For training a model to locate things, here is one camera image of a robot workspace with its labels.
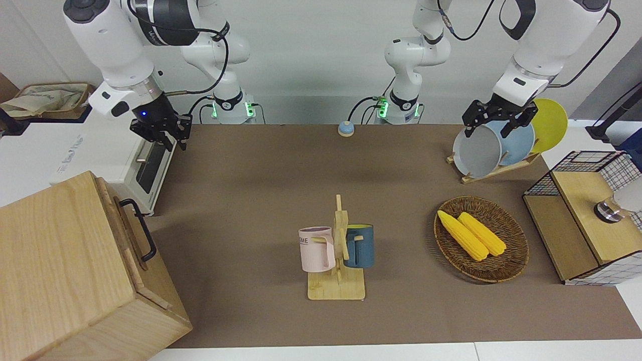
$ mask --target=brown mat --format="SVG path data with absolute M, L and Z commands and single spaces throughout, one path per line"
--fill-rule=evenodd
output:
M 542 160 L 462 185 L 444 158 L 459 126 L 194 126 L 148 224 L 194 330 L 176 348 L 632 339 L 615 288 L 563 286 L 522 193 Z M 334 195 L 374 224 L 365 301 L 308 301 L 297 230 L 331 225 Z M 442 264 L 432 223 L 459 195 L 498 203 L 521 224 L 530 262 L 477 285 Z

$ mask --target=mug handle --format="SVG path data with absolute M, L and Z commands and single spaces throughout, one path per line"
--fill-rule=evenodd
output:
M 330 266 L 330 260 L 334 257 L 334 240 L 332 239 L 332 236 L 311 237 L 311 239 L 313 242 L 325 243 L 325 251 L 327 254 L 323 266 Z M 333 245 L 332 249 L 328 247 L 328 244 L 330 243 Z
M 359 251 L 357 251 L 357 241 L 363 241 L 363 236 L 354 237 L 354 264 L 359 265 Z

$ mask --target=wicker basket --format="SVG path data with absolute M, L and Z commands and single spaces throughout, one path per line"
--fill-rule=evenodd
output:
M 464 196 L 443 203 L 441 211 L 458 217 L 466 211 L 486 225 L 506 243 L 506 251 L 497 257 L 489 255 L 475 261 L 442 225 L 435 215 L 434 231 L 437 245 L 448 262 L 460 272 L 478 281 L 498 283 L 520 275 L 528 263 L 528 243 L 519 224 L 497 204 L 483 198 Z

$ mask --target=microwave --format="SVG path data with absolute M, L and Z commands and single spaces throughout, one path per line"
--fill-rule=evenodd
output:
M 175 150 L 169 152 L 164 145 L 134 134 L 128 121 L 107 120 L 99 114 L 99 119 L 90 117 L 69 144 L 49 183 L 91 171 L 105 179 L 121 199 L 135 200 L 141 212 L 152 215 Z M 170 139 L 175 148 L 176 141 Z

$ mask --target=yellow corn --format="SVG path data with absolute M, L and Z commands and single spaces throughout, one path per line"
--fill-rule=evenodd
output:
M 444 211 L 437 211 L 437 215 L 448 233 L 453 236 L 470 257 L 475 261 L 485 260 L 486 257 L 488 257 L 488 249 L 486 246 L 484 246 L 468 228 L 464 227 L 463 224 L 455 219 L 455 217 Z
M 500 240 L 496 234 L 488 229 L 488 227 L 483 223 L 475 219 L 475 217 L 471 216 L 469 213 L 463 212 L 457 219 L 466 226 L 470 232 L 479 238 L 479 241 L 488 248 L 490 254 L 493 256 L 499 256 L 504 253 L 506 250 L 506 244 L 504 241 Z

